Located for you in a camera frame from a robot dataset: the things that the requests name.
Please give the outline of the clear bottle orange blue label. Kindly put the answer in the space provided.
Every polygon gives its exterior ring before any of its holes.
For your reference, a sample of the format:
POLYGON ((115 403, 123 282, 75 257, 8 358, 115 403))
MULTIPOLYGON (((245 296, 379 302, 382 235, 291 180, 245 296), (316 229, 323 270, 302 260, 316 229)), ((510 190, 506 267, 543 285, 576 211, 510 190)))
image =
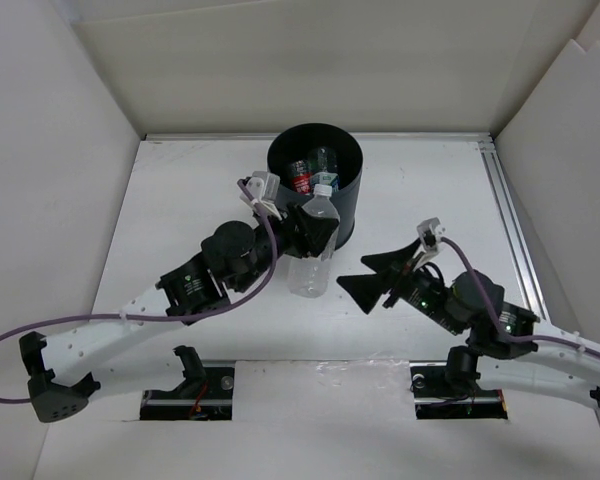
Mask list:
POLYGON ((312 219, 337 221, 329 231, 328 241, 318 254, 306 258, 293 258, 290 263, 287 286, 292 294, 305 298, 318 298, 328 288, 331 271, 331 258, 334 254, 339 233, 340 215, 331 201, 333 188, 326 184, 316 184, 313 197, 302 206, 302 210, 312 219))

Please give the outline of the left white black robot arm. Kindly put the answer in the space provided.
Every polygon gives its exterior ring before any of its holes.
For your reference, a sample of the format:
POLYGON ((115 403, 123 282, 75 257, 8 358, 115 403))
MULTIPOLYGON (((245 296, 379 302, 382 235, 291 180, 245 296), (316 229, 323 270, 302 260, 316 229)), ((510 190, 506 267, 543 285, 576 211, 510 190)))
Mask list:
POLYGON ((198 254, 162 275, 112 318, 61 334, 22 336, 19 348, 38 420, 58 422, 100 396, 130 390, 199 396, 208 375, 193 347, 176 346, 166 360, 148 365, 125 362, 123 353, 154 336, 229 312, 234 306, 230 291, 254 297, 281 256, 320 256, 338 227, 336 215, 310 214, 297 204, 281 218, 266 216, 255 227, 225 222, 202 241, 198 254))

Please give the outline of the clear bottle red label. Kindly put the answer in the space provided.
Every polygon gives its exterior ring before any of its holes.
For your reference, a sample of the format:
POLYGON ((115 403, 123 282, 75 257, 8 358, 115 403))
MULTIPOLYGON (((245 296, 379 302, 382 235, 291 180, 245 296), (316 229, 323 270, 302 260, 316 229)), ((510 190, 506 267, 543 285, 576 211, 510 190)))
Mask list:
POLYGON ((292 189, 299 194, 311 192, 311 169, 307 160, 301 159, 287 165, 287 174, 292 189))

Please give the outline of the clear bottle green blue label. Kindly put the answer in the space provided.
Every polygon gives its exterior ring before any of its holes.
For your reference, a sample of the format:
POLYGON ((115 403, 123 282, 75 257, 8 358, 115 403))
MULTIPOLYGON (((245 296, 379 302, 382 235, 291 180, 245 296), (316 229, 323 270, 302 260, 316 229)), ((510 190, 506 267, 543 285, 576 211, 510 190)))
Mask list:
POLYGON ((329 147, 322 146, 311 150, 307 157, 310 167, 310 186, 329 185, 333 192, 340 187, 337 154, 329 147))

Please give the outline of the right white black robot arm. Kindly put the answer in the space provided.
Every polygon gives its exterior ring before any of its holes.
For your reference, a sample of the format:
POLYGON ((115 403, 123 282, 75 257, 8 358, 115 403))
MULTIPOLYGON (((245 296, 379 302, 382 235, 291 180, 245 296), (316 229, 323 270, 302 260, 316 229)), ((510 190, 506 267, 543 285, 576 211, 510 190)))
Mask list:
POLYGON ((337 278, 364 312, 403 301, 458 336, 434 389, 439 406, 482 390, 520 390, 563 398, 600 413, 600 344, 511 304, 502 286, 472 267, 452 240, 416 240, 361 259, 369 273, 337 278))

